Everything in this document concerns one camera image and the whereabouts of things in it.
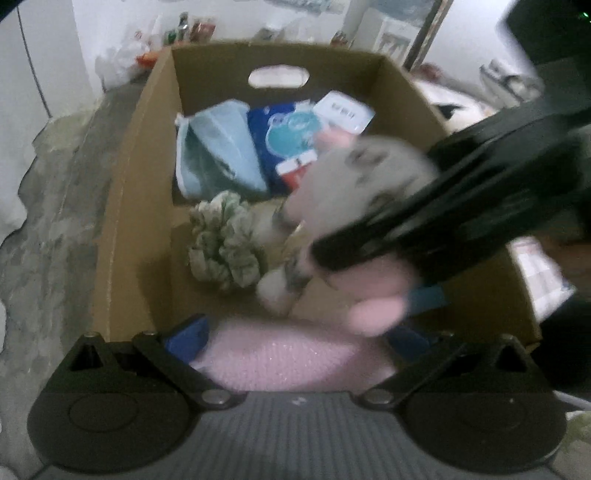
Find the person's right hand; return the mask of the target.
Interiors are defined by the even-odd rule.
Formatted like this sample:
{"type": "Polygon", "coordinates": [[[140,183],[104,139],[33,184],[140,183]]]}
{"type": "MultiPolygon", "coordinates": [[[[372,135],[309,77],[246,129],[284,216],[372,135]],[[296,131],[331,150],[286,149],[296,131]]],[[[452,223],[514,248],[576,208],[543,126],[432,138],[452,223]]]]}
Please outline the person's right hand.
{"type": "Polygon", "coordinates": [[[537,229],[534,236],[544,252],[554,259],[574,259],[590,256],[590,242],[584,240],[576,226],[547,223],[537,229]]]}

